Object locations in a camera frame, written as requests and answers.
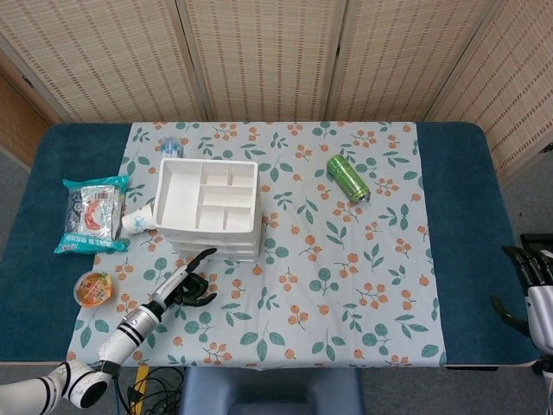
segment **green leaf pattern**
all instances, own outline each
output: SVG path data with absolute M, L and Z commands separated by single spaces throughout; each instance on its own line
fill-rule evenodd
M 131 176 L 126 212 L 154 200 L 161 161 L 156 146 L 171 136 L 182 142 L 188 158 L 257 162 L 262 211 L 276 225 L 263 226 L 254 263 L 202 262 L 196 272 L 218 296 L 206 307 L 173 306 L 125 366 L 446 363 L 429 237 L 416 230 L 428 220 L 415 125 L 289 125 L 183 122 L 160 130 L 153 123 L 132 125 L 119 170 Z M 215 137 L 216 131 L 225 131 L 228 139 Z M 389 145 L 392 135 L 395 143 Z M 369 137 L 377 142 L 360 145 Z M 309 163 L 296 158 L 298 150 L 309 151 Z M 335 154 L 348 159 L 372 191 L 368 202 L 346 207 L 360 209 L 357 221 L 335 212 L 347 203 L 326 167 Z M 373 183 L 382 178 L 392 179 L 398 190 L 378 195 Z M 121 322 L 125 313 L 116 310 L 121 296 L 147 303 L 155 287 L 183 264 L 161 234 L 121 236 L 130 250 L 100 254 L 93 267 L 113 277 L 114 300 L 81 309 L 74 325 L 69 351 L 86 363 L 98 360 L 98 348 Z M 125 260 L 133 271 L 119 279 L 116 267 Z M 293 306 L 299 311 L 291 312 Z M 291 316 L 303 319 L 304 330 L 291 324 Z M 408 358 L 407 363 L 394 356 Z

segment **tablecloth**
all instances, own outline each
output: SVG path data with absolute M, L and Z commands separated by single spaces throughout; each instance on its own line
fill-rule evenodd
M 262 251 L 255 264 L 203 265 L 217 299 L 171 310 L 127 365 L 445 363 L 414 124 L 134 124 L 119 172 L 132 178 L 127 212 L 153 201 L 163 137 L 187 158 L 259 163 Z M 337 153 L 369 183 L 369 203 L 348 203 L 327 175 Z M 184 264 L 155 231 L 123 237 L 130 250 L 94 266 L 116 277 L 117 301 L 81 310 L 69 358 L 95 361 L 121 316 Z

